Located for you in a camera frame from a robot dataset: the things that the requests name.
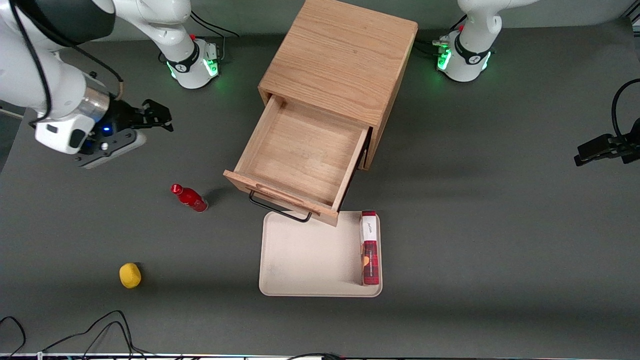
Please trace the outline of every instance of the gray tabletop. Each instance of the gray tabletop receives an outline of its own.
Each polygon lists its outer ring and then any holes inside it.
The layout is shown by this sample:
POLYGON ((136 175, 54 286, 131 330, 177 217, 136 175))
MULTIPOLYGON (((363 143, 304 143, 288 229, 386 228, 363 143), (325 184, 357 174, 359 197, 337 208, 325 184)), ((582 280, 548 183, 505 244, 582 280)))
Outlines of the gray tabletop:
MULTIPOLYGON (((22 125, 0 175, 0 309, 23 322, 27 351, 121 309, 154 352, 640 357, 640 164, 572 159, 612 132, 613 94, 640 76, 629 23, 506 29, 467 84, 412 53, 372 170, 343 207, 380 215, 375 299, 258 289, 266 212, 222 172, 264 109, 256 86, 281 39, 230 40, 220 78, 199 90, 174 82, 151 42, 86 45, 126 79, 129 103, 167 105, 175 132, 146 130, 143 147, 83 170, 22 125), (180 205, 174 182, 206 193, 210 210, 180 205), (118 280, 130 261, 145 274, 135 290, 118 280)), ((639 96, 621 98, 626 131, 639 96)), ((19 342, 1 331, 0 351, 19 342)), ((125 346, 113 331, 95 350, 125 346)))

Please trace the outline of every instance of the yellow lemon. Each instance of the yellow lemon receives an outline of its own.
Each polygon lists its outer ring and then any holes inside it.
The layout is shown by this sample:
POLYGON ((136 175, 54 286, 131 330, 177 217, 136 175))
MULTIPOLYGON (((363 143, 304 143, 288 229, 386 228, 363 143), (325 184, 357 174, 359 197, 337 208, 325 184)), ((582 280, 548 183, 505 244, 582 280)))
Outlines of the yellow lemon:
POLYGON ((134 263, 126 263, 120 267, 120 282, 127 289, 133 289, 142 280, 140 269, 134 263))

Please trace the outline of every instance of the white tray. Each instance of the white tray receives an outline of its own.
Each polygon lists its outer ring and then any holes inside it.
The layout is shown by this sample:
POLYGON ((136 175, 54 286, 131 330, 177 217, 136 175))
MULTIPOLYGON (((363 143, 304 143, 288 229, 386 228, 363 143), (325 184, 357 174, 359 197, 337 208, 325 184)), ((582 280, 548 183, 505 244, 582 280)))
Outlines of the white tray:
POLYGON ((378 296, 382 291, 380 218, 380 283, 363 286, 361 214, 361 211, 341 211, 338 226, 333 227, 314 219, 301 223, 277 213, 268 213, 262 228, 260 291, 268 296, 378 296))

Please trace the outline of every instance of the open drawer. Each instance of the open drawer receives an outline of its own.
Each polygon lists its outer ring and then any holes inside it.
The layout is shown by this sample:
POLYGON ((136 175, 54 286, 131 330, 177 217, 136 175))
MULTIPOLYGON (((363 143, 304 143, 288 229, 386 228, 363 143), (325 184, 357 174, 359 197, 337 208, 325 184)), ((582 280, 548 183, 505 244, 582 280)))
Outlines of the open drawer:
POLYGON ((299 221, 336 226, 368 131, 272 95, 236 168, 224 175, 254 204, 271 209, 268 201, 303 214, 299 221))

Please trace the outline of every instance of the wooden cabinet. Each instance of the wooden cabinet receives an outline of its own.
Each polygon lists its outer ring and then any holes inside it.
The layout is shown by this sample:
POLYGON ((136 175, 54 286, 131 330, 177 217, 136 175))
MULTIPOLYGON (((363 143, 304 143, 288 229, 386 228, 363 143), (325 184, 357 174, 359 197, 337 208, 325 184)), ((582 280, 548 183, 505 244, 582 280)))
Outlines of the wooden cabinet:
POLYGON ((307 0, 258 86, 265 110, 225 176, 335 226, 353 172, 371 166, 416 31, 412 21, 307 0))

